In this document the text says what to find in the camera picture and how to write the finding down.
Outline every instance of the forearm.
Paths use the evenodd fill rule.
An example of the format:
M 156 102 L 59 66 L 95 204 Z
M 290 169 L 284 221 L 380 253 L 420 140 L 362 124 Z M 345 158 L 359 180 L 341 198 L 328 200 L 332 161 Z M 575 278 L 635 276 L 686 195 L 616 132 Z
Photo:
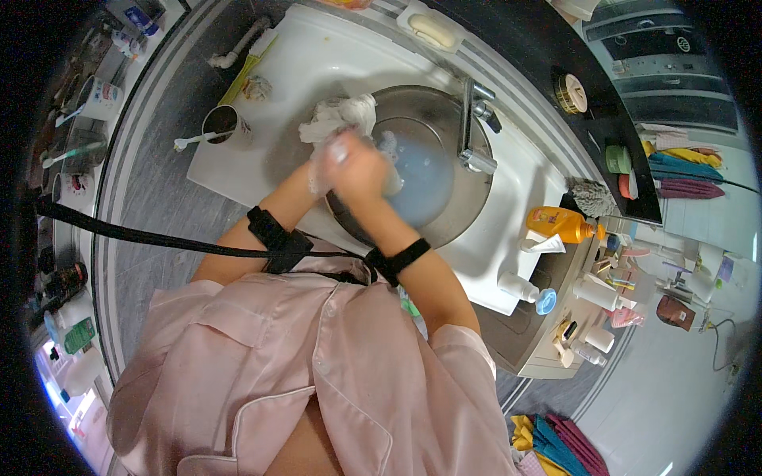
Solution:
M 309 192 L 308 165 L 302 165 L 277 189 L 266 196 L 259 207 L 267 210 L 286 231 L 291 232 L 299 220 L 315 203 Z M 265 251 L 265 246 L 248 230 L 248 218 L 241 218 L 217 241 L 220 246 Z M 264 269 L 264 258 L 239 258 L 208 254 L 199 264 L 192 281 L 211 280 L 224 286 L 247 273 L 259 273 Z
M 421 237 L 385 200 L 350 206 L 350 210 L 386 257 L 398 254 Z M 402 270 L 397 280 L 421 312 L 429 335 L 445 324 L 469 327 L 481 335 L 466 292 L 436 251 L 427 251 Z

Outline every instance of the water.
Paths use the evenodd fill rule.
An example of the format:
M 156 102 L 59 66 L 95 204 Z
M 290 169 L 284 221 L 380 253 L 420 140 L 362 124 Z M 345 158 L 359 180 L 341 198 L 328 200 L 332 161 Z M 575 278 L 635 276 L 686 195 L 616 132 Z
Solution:
M 395 167 L 403 186 L 386 200 L 405 222 L 420 228 L 436 219 L 450 201 L 455 180 L 453 161 L 438 143 L 419 142 L 401 132 L 395 132 L 394 138 L 398 156 Z M 391 141 L 384 142 L 388 149 Z

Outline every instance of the maroon towel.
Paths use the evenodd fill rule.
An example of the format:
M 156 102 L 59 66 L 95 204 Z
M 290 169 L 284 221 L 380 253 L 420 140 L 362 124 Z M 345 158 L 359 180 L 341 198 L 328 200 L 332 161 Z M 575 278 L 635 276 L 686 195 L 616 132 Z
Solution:
M 685 178 L 665 178 L 657 191 L 662 198 L 708 199 L 725 195 L 715 184 Z
M 598 451 L 595 450 L 574 422 L 553 414 L 547 414 L 545 419 L 550 427 L 553 428 L 555 434 L 567 445 L 569 451 L 577 457 L 591 476 L 609 476 L 606 462 L 600 457 Z

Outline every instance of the tile floor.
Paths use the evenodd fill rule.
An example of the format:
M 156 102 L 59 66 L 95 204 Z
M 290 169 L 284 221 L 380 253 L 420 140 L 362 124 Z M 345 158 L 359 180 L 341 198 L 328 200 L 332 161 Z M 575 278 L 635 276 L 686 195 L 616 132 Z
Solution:
M 254 18 L 264 12 L 263 5 L 268 5 L 267 13 L 277 21 L 290 3 L 287 0 L 256 2 L 255 8 L 259 11 L 255 15 L 248 2 L 231 2 L 193 46 L 172 77 L 170 87 L 162 97 L 162 107 L 156 110 L 140 144 L 127 184 L 123 225 L 214 242 L 245 214 L 244 206 L 185 177 L 196 146 L 189 145 L 184 151 L 175 152 L 173 139 L 197 134 L 207 111 L 222 97 L 240 69 L 244 56 L 227 70 L 215 70 L 206 60 L 213 53 L 224 53 L 233 48 Z M 126 242 L 119 244 L 117 308 L 126 361 L 136 349 L 153 290 L 187 283 L 201 257 L 201 254 L 190 251 Z M 545 411 L 571 415 L 600 372 L 600 367 L 586 363 L 574 379 L 532 381 L 507 417 Z M 526 382 L 499 370 L 496 387 L 501 404 L 519 384 L 525 385 Z

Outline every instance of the black cable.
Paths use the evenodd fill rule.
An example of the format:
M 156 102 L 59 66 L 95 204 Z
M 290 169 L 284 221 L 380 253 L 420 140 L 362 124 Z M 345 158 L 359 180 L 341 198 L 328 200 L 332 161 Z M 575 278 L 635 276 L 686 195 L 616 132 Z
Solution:
M 712 370 L 714 370 L 715 372 L 719 372 L 720 370 L 724 369 L 725 367 L 727 367 L 727 366 L 729 366 L 729 365 L 731 365 L 733 363 L 733 361 L 731 360 L 730 362 L 726 363 L 724 366 L 720 367 L 719 369 L 716 367 L 717 366 L 717 350 L 719 349 L 719 331 L 717 330 L 717 328 L 719 326 L 723 325 L 725 322 L 729 322 L 729 323 L 733 324 L 733 335 L 735 335 L 736 330 L 737 330 L 737 328 L 735 326 L 735 322 L 732 319 L 730 319 L 730 318 L 725 319 L 724 321 L 720 322 L 719 324 L 712 324 L 711 328 L 714 329 L 715 335 L 717 336 L 717 340 L 715 341 L 715 356 L 712 358 Z
M 35 207 L 38 215 L 47 216 L 54 220 L 69 223 L 83 230 L 92 232 L 95 235 L 105 236 L 106 238 L 113 238 L 122 241 L 130 241 L 132 243 L 140 244 L 152 244 L 154 246 L 163 246 L 167 248 L 179 248 L 181 250 L 199 251 L 200 253 L 208 254 L 221 254 L 223 256 L 234 256 L 243 258 L 275 258 L 275 257 L 290 257 L 290 256 L 310 256 L 310 257 L 350 257 L 358 260 L 362 260 L 370 271 L 370 282 L 375 283 L 378 279 L 376 269 L 370 264 L 370 262 L 359 254 L 350 253 L 349 251 L 309 251 L 307 253 L 300 252 L 287 252 L 287 251 L 256 251 L 245 250 L 242 248 L 229 248 L 226 246 L 219 246 L 218 244 L 204 243 L 203 241 L 188 240 L 186 238 L 178 238 L 175 236 L 161 235 L 159 233 L 144 232 L 142 230 L 135 230 L 132 228 L 126 228 L 120 225 L 114 225 L 113 223 L 106 223 L 99 219 L 95 219 L 91 216 L 85 215 L 82 212 L 78 212 L 74 209 L 70 209 L 67 206 L 60 203 L 52 203 L 50 196 L 42 196 L 35 202 Z

